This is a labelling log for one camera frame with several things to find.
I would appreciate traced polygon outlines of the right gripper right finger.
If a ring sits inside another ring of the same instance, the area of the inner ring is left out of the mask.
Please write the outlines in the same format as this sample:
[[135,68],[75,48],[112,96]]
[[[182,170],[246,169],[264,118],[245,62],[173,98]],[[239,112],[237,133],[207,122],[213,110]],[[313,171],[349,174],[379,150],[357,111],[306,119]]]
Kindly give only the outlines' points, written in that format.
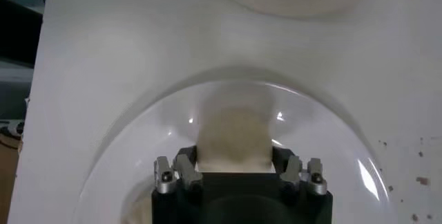
[[327,181],[323,176],[320,158],[311,158],[304,169],[300,157],[290,149],[272,147],[271,161],[283,185],[288,185],[295,192],[300,191],[303,184],[307,192],[314,196],[327,193]]

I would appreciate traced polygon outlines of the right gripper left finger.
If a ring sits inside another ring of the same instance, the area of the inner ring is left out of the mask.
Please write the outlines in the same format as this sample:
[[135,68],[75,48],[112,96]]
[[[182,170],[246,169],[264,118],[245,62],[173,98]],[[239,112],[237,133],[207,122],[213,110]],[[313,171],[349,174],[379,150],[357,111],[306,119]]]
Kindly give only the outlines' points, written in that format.
[[189,192],[202,189],[203,175],[197,171],[197,147],[181,148],[170,165],[166,156],[157,157],[154,162],[155,189],[159,194],[176,191],[178,181]]

